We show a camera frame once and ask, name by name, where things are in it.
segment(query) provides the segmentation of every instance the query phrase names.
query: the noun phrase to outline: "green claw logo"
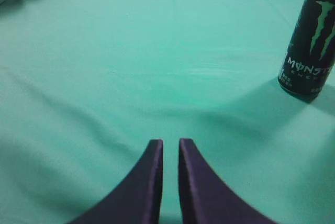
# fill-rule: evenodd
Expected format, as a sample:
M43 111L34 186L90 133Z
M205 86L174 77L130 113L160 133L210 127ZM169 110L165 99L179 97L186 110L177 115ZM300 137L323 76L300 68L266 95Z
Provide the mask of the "green claw logo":
M322 1L319 1L319 2L316 2L318 3L319 5L321 5L321 8L322 8L322 12L318 18L318 27L315 31L315 35L312 37L312 42L311 42L311 47L310 47L310 54L316 44L316 41L319 39L319 37L321 36L321 32L322 30L324 29L325 27L325 19L327 18L327 16L329 15L329 13L334 9L335 7L335 4L333 3L330 3L330 2L322 2ZM330 33L330 35L327 37L327 39L325 40L325 45L323 47L323 50L321 52L321 56L320 56L320 60L322 60L322 58L325 56L325 53L327 51L327 48L330 44L330 41L333 39L333 37L335 37L335 23L334 23L334 26L333 26L333 29L332 29L332 32Z

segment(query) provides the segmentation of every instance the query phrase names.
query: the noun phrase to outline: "black can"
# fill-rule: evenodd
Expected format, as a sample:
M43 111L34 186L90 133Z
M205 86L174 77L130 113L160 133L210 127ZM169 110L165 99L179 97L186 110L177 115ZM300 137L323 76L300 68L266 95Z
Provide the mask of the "black can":
M278 80L298 95L321 92L335 62L335 0L305 0Z

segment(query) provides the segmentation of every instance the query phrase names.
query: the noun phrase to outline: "green tablecloth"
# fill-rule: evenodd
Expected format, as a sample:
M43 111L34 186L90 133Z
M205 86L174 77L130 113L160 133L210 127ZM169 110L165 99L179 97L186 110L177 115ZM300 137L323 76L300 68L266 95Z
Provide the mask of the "green tablecloth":
M276 76L303 0L8 0L0 6L0 223L65 223L162 138L180 224L193 138L280 223L335 223L335 75L306 104Z

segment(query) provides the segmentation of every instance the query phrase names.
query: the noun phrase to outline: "monster energy can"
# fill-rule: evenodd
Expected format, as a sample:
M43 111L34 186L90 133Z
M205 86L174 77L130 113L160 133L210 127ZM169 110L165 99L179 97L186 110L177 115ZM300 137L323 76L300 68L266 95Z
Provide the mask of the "monster energy can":
M285 90L317 95L335 62L335 0L305 0L278 80Z

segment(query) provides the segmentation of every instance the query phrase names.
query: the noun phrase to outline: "energy drink can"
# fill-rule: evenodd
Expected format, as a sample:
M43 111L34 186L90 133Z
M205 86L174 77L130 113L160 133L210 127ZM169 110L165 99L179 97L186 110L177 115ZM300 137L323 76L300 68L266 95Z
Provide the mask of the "energy drink can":
M335 62L335 0L305 0L278 75L298 95L321 92Z

